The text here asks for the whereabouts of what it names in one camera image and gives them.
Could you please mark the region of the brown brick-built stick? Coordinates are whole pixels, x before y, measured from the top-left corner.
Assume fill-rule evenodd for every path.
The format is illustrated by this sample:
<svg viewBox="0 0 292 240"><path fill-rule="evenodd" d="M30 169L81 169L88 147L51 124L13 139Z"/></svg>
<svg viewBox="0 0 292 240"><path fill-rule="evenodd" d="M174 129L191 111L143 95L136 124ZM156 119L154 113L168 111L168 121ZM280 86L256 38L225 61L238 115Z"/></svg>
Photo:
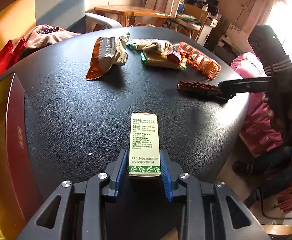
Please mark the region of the brown brick-built stick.
<svg viewBox="0 0 292 240"><path fill-rule="evenodd" d="M186 82L186 81L178 81L177 89L185 92L195 92L210 96L219 96L222 95L221 90L218 86L209 85L206 83L200 82Z"/></svg>

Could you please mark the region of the red chocolate wrapper packet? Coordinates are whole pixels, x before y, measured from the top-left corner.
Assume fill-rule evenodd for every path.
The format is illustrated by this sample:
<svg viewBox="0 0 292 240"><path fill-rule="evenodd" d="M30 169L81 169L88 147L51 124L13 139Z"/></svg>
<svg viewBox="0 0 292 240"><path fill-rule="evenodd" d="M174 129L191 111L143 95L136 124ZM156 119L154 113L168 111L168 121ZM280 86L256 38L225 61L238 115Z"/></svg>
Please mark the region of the red chocolate wrapper packet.
<svg viewBox="0 0 292 240"><path fill-rule="evenodd" d="M182 56L175 50L169 50L166 52L166 58L169 62L174 64L181 64Z"/></svg>

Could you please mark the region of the green white carton box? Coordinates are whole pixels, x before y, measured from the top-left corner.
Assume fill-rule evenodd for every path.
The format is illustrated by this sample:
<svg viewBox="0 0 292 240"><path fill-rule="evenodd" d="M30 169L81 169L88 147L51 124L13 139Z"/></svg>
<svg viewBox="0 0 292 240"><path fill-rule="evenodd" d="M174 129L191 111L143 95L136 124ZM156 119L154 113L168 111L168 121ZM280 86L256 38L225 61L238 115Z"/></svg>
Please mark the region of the green white carton box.
<svg viewBox="0 0 292 240"><path fill-rule="evenodd" d="M131 114L128 173L132 177L160 176L158 119L155 114Z"/></svg>

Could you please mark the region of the silver orange snack bag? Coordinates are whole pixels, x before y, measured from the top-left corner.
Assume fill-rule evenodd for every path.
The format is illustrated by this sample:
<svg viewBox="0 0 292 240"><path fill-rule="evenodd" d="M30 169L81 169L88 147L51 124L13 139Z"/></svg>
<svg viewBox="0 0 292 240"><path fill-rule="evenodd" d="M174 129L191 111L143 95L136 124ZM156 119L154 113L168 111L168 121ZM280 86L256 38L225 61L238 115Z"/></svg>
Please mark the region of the silver orange snack bag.
<svg viewBox="0 0 292 240"><path fill-rule="evenodd" d="M90 68L86 74L86 81L102 77L113 65L123 66L128 60L126 45L130 40L130 33L122 36L99 37L93 48Z"/></svg>

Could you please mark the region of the orange plastic rack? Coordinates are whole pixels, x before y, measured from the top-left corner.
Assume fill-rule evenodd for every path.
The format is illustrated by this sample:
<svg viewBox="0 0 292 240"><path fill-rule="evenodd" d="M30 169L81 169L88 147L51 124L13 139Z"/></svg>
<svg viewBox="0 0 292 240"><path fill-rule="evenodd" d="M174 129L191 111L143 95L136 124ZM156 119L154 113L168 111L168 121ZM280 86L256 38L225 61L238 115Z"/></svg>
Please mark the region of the orange plastic rack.
<svg viewBox="0 0 292 240"><path fill-rule="evenodd" d="M195 68L210 80L214 80L221 71L220 64L186 42L179 44L177 52L181 55L182 64Z"/></svg>

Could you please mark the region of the pink jacket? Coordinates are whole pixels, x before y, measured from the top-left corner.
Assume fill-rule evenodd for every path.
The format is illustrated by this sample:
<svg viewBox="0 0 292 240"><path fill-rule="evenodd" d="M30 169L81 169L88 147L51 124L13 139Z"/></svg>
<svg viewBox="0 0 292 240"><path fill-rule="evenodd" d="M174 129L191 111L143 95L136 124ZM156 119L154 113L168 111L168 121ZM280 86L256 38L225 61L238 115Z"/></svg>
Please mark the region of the pink jacket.
<svg viewBox="0 0 292 240"><path fill-rule="evenodd" d="M265 77L260 60L251 52L238 56L230 65L244 79ZM254 157L258 157L283 145L279 132L271 127L266 114L268 105L263 102L263 93L250 93L248 111L241 129L241 138Z"/></svg>

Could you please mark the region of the green cracker packet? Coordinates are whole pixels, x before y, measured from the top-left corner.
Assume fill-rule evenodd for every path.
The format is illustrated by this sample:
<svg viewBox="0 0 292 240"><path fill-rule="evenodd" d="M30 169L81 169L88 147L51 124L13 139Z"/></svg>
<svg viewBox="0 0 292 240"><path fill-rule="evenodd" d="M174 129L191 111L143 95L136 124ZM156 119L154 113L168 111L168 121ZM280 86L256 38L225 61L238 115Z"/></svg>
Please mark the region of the green cracker packet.
<svg viewBox="0 0 292 240"><path fill-rule="evenodd" d="M129 40L126 45L133 50L142 50L156 41L157 40L153 38L133 38Z"/></svg>
<svg viewBox="0 0 292 240"><path fill-rule="evenodd" d="M173 63L165 55L141 52L141 61L147 66L163 67L177 70L186 70L184 63Z"/></svg>

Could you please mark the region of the beige sock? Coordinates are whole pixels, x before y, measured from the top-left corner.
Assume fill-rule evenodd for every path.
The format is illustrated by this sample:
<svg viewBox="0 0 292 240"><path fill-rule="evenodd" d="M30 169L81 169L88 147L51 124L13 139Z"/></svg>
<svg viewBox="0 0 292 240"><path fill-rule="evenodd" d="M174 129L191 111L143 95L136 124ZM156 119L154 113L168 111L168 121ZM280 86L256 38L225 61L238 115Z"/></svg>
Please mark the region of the beige sock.
<svg viewBox="0 0 292 240"><path fill-rule="evenodd" d="M165 51L173 50L173 45L167 40L147 40L146 46L142 51L162 54Z"/></svg>

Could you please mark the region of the wooden table background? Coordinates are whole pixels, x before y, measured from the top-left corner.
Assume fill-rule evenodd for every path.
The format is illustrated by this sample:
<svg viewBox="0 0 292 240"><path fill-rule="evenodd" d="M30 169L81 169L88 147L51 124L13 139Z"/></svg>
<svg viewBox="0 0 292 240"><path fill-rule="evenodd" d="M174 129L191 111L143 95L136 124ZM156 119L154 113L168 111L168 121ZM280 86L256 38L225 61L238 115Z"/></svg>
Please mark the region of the wooden table background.
<svg viewBox="0 0 292 240"><path fill-rule="evenodd" d="M153 17L153 18L169 18L169 14L156 11L145 7L135 7L130 5L108 5L94 8L95 12L114 14L118 16L118 22L123 27L128 27L135 24L136 17Z"/></svg>

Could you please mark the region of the red bag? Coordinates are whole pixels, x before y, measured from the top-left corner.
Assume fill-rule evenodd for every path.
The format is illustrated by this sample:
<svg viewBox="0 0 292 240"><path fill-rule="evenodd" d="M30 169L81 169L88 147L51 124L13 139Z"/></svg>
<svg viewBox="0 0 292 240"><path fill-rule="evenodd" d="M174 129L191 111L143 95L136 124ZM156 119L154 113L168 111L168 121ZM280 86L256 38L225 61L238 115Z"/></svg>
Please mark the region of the red bag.
<svg viewBox="0 0 292 240"><path fill-rule="evenodd" d="M21 38L17 45L9 40L0 51L0 76L20 59L26 48L27 41Z"/></svg>

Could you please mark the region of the pink cloth on chair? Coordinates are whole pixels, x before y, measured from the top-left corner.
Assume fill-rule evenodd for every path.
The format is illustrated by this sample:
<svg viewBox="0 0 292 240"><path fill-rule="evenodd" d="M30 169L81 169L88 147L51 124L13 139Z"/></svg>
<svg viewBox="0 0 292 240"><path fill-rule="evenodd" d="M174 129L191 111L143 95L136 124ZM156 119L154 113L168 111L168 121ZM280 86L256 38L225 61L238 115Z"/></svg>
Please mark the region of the pink cloth on chair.
<svg viewBox="0 0 292 240"><path fill-rule="evenodd" d="M67 31L58 26L41 24L30 30L24 36L24 40L26 41L26 49L41 49L80 35L81 33Z"/></svg>

